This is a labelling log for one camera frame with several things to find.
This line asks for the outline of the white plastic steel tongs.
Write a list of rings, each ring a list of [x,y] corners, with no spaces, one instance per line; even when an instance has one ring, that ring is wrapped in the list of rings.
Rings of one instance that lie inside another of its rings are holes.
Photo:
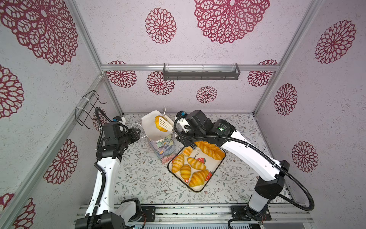
[[[158,120],[158,127],[159,129],[162,131],[162,129],[166,130],[166,131],[173,131],[173,121],[167,117],[167,116],[158,116],[157,117]]]

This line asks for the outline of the white floral paper bag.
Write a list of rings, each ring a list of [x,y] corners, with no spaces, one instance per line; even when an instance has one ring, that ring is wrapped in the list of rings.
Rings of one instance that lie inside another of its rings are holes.
[[[155,117],[158,115],[167,116],[166,109],[161,113],[154,110],[142,117],[141,123],[133,123],[131,127],[140,127],[143,137],[147,139],[153,152],[157,155],[162,164],[167,164],[175,156],[176,147],[173,140],[173,131],[162,132],[155,126]]]

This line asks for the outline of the striped fake roll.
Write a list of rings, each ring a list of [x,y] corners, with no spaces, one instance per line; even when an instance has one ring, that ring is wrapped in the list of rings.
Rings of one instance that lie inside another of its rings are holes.
[[[192,168],[194,168],[194,169],[196,169],[196,170],[206,170],[206,166],[205,166],[205,164],[204,164],[204,163],[202,163],[202,162],[200,162],[200,161],[198,161],[198,160],[196,160],[196,159],[194,159],[194,158],[192,158],[192,157],[189,157],[189,158],[187,159],[187,162],[188,162],[188,164],[189,164]]]

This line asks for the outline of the round fake bun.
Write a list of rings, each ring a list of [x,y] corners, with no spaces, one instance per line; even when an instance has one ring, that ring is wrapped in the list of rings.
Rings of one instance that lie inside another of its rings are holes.
[[[168,121],[161,115],[158,115],[155,117],[155,126],[158,130],[162,131],[162,132],[168,132],[169,131],[169,126],[170,124],[168,123]]]

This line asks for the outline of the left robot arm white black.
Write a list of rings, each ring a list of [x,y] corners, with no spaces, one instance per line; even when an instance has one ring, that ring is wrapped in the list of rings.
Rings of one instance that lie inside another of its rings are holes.
[[[114,206],[114,191],[117,172],[122,155],[128,146],[140,139],[141,131],[129,129],[114,119],[102,127],[104,138],[97,145],[97,178],[89,207],[85,216],[77,219],[76,229],[124,229],[129,221],[138,221],[143,212],[138,198],[121,202]]]

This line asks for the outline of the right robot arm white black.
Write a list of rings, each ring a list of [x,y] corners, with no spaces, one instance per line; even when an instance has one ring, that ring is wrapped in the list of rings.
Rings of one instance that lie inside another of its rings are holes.
[[[180,111],[176,115],[173,128],[178,135],[178,141],[184,146],[203,142],[205,145],[200,148],[203,152],[212,152],[214,147],[225,149],[259,175],[247,206],[252,215],[262,212],[283,190],[289,164],[264,154],[229,122],[223,119],[212,122],[201,110],[189,114]]]

